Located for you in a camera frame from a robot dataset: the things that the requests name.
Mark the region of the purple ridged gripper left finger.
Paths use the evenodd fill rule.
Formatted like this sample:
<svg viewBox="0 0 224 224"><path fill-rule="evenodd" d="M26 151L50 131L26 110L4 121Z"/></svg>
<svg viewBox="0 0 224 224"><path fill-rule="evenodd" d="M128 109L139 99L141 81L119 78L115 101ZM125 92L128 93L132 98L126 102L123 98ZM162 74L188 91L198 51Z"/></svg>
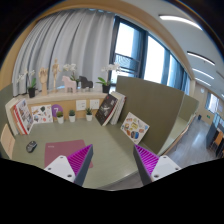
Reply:
<svg viewBox="0 0 224 224"><path fill-rule="evenodd" d="M93 145L90 144L69 156L59 155L46 168L48 171L65 180L82 186L93 156Z"/></svg>

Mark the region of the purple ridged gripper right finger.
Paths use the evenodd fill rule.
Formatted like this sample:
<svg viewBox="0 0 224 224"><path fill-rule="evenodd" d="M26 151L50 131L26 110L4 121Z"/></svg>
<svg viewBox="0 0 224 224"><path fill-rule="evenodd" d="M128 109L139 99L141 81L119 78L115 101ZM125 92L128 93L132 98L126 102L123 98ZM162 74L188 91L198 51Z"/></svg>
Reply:
<svg viewBox="0 0 224 224"><path fill-rule="evenodd" d="M133 155L143 185L180 170L180 167L167 155L158 156L139 145L134 145Z"/></svg>

